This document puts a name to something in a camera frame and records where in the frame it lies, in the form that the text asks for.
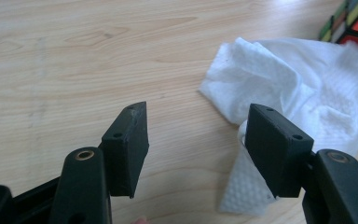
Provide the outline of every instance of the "light wooden surface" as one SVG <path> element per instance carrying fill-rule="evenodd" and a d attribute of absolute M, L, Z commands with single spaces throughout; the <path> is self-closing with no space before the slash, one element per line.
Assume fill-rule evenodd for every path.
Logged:
<path fill-rule="evenodd" d="M 198 86 L 221 43 L 316 38 L 340 3 L 0 0 L 0 184 L 18 195 L 59 175 L 147 101 L 149 154 L 135 199 L 112 199 L 115 223 L 305 223 L 300 199 L 263 217 L 217 212 L 238 127 Z"/>

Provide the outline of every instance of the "black mechanical arm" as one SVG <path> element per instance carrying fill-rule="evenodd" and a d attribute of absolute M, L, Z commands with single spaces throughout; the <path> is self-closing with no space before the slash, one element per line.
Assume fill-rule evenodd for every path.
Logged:
<path fill-rule="evenodd" d="M 0 223 L 112 223 L 110 196 L 133 198 L 148 148 L 146 102 L 129 105 L 98 147 L 66 157 L 60 177 L 15 198 L 0 186 Z"/>
<path fill-rule="evenodd" d="M 306 193 L 308 223 L 358 223 L 358 161 L 313 139 L 272 108 L 251 105 L 245 145 L 275 197 Z M 110 196 L 134 196 L 148 150 L 146 104 L 127 106 L 98 147 L 70 153 L 62 175 L 15 198 L 0 186 L 0 223 L 112 223 Z"/>
<path fill-rule="evenodd" d="M 341 151 L 311 151 L 313 139 L 278 113 L 251 105 L 245 145 L 272 194 L 306 193 L 307 223 L 358 223 L 358 161 Z"/>

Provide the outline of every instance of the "white cloth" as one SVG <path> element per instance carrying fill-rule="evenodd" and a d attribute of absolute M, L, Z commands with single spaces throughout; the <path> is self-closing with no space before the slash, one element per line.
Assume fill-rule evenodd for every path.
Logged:
<path fill-rule="evenodd" d="M 220 47 L 200 91 L 239 129 L 240 154 L 221 210 L 261 215 L 273 199 L 242 137 L 250 103 L 270 106 L 314 140 L 313 151 L 358 150 L 358 47 L 238 38 Z"/>

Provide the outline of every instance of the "rubik's cube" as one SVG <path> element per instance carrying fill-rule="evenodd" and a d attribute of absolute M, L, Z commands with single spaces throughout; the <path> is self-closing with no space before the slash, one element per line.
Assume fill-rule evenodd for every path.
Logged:
<path fill-rule="evenodd" d="M 326 42 L 358 44 L 358 0 L 345 0 L 319 33 Z"/>

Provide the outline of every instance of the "crumpled white fabric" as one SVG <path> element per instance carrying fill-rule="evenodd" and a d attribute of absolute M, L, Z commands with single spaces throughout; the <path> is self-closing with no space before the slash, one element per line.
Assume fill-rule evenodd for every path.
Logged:
<path fill-rule="evenodd" d="M 235 43 L 220 47 L 204 94 L 232 123 L 240 125 L 240 154 L 221 210 L 261 215 L 272 197 L 242 143 L 250 103 L 270 106 L 314 140 L 313 151 L 358 150 L 358 47 L 302 39 Z"/>

